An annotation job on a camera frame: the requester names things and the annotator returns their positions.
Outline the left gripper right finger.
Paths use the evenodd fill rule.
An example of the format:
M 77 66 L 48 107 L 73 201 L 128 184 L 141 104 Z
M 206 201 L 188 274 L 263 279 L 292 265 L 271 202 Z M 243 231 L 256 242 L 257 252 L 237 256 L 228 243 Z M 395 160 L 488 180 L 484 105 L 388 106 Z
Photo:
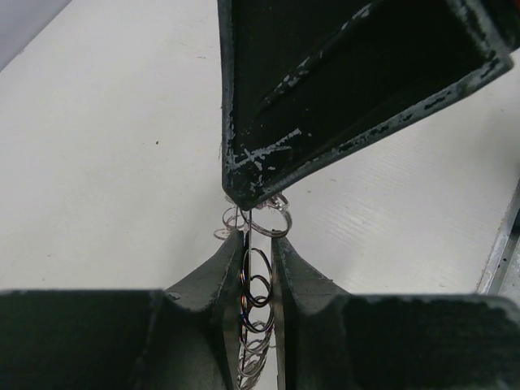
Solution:
M 516 389 L 519 308 L 479 294 L 346 292 L 271 242 L 281 389 Z

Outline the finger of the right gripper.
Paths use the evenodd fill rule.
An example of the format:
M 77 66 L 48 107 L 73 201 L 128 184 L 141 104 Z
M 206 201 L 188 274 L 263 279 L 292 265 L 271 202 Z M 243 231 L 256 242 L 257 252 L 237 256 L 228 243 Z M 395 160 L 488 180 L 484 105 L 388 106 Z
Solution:
M 221 1 L 222 186 L 249 210 L 513 68 L 511 1 Z

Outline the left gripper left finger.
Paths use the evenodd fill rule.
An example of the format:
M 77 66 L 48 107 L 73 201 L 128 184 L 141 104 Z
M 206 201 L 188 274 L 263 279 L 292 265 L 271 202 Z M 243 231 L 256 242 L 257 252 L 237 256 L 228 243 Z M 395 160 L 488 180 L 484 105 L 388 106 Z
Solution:
M 233 389 L 244 237 L 165 290 L 1 293 L 4 389 Z

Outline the metal disc with keyrings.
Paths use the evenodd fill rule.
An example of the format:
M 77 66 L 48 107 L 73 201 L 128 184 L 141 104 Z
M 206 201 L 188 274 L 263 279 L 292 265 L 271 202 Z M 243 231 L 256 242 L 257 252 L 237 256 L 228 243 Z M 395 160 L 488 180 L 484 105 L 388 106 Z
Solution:
M 293 227 L 289 211 L 289 201 L 278 193 L 249 211 L 242 210 L 230 197 L 231 204 L 221 216 L 222 227 L 213 232 L 213 237 L 223 241 L 231 233 L 244 233 L 245 254 L 241 260 L 240 282 L 240 337 L 236 387 L 254 389 L 257 387 L 267 363 L 268 354 L 275 346 L 271 338 L 275 332 L 273 309 L 273 272 L 271 256 L 266 250 L 254 245 L 257 236 L 269 239 L 288 235 Z M 278 213 L 284 226 L 264 227 L 254 220 L 254 211 Z

